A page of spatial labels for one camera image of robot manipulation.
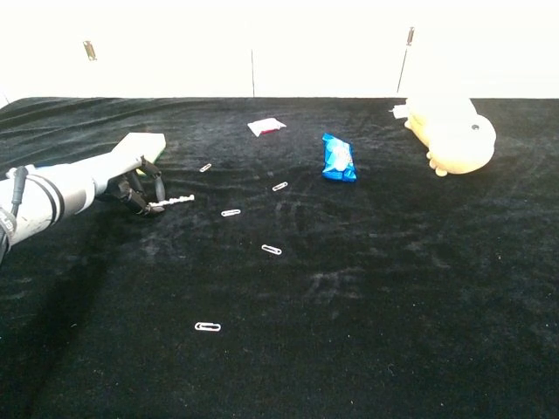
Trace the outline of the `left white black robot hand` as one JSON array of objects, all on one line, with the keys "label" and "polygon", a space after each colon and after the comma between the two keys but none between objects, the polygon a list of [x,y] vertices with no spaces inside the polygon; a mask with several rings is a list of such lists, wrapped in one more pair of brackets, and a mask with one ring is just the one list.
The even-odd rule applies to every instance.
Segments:
[{"label": "left white black robot hand", "polygon": [[150,204],[136,170],[154,181],[155,197],[165,198],[165,188],[161,170],[144,155],[107,153],[101,156],[101,163],[93,165],[95,197],[101,201],[118,201],[138,216],[156,216],[164,208]]}]

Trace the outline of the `silver bead chain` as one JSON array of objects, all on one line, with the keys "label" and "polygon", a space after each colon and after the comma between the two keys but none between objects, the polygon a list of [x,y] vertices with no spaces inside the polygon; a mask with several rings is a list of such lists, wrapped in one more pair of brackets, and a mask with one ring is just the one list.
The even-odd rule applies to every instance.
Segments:
[{"label": "silver bead chain", "polygon": [[161,208],[161,207],[174,205],[174,204],[177,204],[177,203],[191,202],[191,201],[194,201],[194,200],[195,200],[195,196],[193,194],[191,194],[189,196],[171,197],[169,199],[149,203],[148,205],[151,208]]}]

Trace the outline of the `yellow green sponge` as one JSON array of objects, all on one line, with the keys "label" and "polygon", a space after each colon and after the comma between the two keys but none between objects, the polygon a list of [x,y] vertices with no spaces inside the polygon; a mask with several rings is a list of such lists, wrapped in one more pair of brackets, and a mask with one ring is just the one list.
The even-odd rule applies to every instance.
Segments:
[{"label": "yellow green sponge", "polygon": [[165,148],[164,134],[128,133],[108,154],[105,169],[112,176],[135,170],[139,175],[156,177],[161,170],[155,162]]}]

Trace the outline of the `woven folding screen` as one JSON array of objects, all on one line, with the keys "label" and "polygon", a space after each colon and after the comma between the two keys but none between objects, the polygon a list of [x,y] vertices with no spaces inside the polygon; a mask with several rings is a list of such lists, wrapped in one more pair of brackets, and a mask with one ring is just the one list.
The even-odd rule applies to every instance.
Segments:
[{"label": "woven folding screen", "polygon": [[419,91],[559,97],[559,0],[0,0],[0,106]]}]

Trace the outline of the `red white candy packet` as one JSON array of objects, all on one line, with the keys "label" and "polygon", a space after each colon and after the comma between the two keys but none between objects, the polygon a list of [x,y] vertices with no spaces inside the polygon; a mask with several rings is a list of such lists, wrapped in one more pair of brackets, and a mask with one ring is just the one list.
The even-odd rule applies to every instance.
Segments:
[{"label": "red white candy packet", "polygon": [[266,118],[249,122],[247,126],[256,137],[260,137],[262,134],[279,131],[281,128],[286,127],[286,124],[276,118]]}]

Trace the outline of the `blue cookie packet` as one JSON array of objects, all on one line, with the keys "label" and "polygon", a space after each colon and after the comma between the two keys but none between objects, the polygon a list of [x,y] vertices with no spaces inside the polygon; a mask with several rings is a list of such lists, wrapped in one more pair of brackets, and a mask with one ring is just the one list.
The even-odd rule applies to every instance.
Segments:
[{"label": "blue cookie packet", "polygon": [[324,148],[322,176],[331,181],[355,182],[357,174],[351,145],[329,133],[322,136],[322,143]]}]

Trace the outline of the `black velvet tablecloth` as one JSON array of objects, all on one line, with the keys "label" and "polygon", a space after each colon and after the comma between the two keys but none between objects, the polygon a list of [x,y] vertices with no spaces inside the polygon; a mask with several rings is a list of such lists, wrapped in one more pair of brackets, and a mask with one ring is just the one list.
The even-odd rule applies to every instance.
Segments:
[{"label": "black velvet tablecloth", "polygon": [[[0,419],[559,419],[559,100],[475,105],[494,157],[445,178],[390,99],[0,109],[0,173],[157,132],[168,194],[195,196],[14,247]],[[256,137],[266,118],[286,127]],[[322,176],[325,133],[355,182]]]}]

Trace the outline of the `yellow plush duck toy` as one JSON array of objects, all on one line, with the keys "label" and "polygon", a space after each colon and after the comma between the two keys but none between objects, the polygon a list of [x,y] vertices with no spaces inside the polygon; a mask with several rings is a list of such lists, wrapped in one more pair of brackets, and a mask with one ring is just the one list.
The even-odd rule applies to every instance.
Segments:
[{"label": "yellow plush duck toy", "polygon": [[390,111],[427,148],[439,177],[472,173],[493,158],[496,131],[467,97],[416,95]]}]

